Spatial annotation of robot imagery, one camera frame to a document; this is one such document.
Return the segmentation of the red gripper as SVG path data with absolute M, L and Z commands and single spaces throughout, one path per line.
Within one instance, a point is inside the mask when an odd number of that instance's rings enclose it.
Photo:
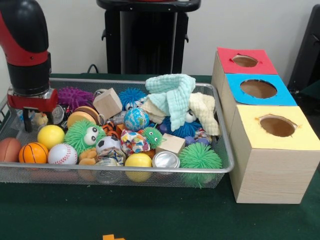
M 47 92 L 41 95 L 22 96 L 15 94 L 13 89 L 9 88 L 7 91 L 7 102 L 10 107 L 23 110 L 24 129 L 27 133 L 31 133 L 33 130 L 33 112 L 30 110 L 49 113 L 49 125 L 57 125 L 53 111 L 58 104 L 57 89 L 50 88 Z

